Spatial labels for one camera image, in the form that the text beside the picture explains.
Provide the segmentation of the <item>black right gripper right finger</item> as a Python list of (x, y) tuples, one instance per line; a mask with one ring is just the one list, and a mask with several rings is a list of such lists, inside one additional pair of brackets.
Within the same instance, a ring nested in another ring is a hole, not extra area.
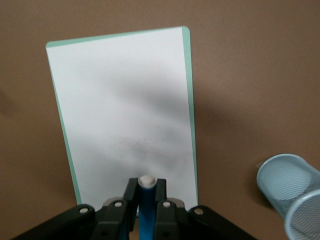
[(197, 205), (190, 210), (177, 198), (167, 197), (167, 181), (155, 185), (155, 240), (254, 240), (255, 238), (211, 208)]

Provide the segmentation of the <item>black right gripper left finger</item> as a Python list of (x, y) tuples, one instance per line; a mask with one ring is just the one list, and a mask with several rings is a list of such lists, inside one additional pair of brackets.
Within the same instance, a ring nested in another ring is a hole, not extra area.
[(79, 204), (16, 236), (15, 240), (128, 240), (134, 228), (139, 183), (128, 180), (122, 197), (109, 198), (96, 211)]

